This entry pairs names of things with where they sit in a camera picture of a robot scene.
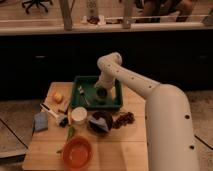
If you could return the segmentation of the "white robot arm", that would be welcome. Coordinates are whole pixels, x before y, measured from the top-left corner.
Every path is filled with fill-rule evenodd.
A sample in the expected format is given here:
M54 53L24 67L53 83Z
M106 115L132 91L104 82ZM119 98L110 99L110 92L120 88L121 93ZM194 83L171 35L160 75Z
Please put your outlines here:
M111 90L120 81L145 99L149 171L200 171L189 100L178 87L122 67L114 52L97 60L96 87Z

